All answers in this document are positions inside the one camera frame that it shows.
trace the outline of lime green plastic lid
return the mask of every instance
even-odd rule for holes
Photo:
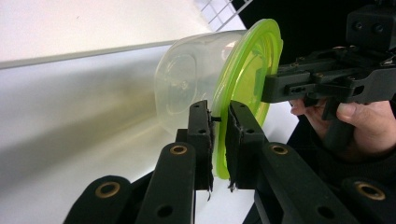
[[[263,103],[262,89],[266,75],[276,73],[283,41],[274,20],[257,21],[234,46],[224,64],[214,94],[212,116],[221,117],[216,126],[213,153],[214,175],[230,177],[225,159],[225,134],[231,100],[247,105],[260,125],[269,104]]]

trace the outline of black handle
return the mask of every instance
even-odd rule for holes
[[[332,120],[323,140],[323,145],[331,152],[347,150],[347,145],[353,137],[355,126],[339,119]]]

